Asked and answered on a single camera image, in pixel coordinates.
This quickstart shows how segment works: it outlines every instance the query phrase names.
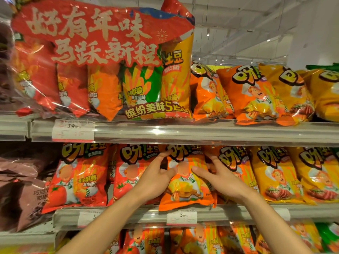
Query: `price tag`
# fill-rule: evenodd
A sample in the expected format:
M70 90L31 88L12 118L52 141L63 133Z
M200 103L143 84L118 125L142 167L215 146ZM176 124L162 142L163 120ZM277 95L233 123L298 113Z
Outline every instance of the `price tag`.
M80 211L78 227L86 227L90 222L96 219L102 213L101 210Z
M52 139L53 141L91 143L94 141L94 129L93 121L56 119Z
M274 208L274 210L285 220L290 221L291 220L291 214L288 209L283 208Z
M178 210L167 214L168 226L192 226L198 222L197 210Z

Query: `hand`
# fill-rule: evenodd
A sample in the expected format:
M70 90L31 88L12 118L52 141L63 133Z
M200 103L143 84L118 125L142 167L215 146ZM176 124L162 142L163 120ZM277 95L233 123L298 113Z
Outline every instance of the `hand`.
M169 185L170 180L176 175L176 168L170 170L160 169L162 160L172 153L171 150L160 153L145 169L133 190L143 202L158 197Z
M192 170L198 176L209 181L218 192L233 198L236 202L241 204L249 194L255 192L225 167L217 156L209 153L205 153L205 155L214 163L215 169L213 166L210 167L215 170L216 173L212 174L209 171L196 166L192 167Z

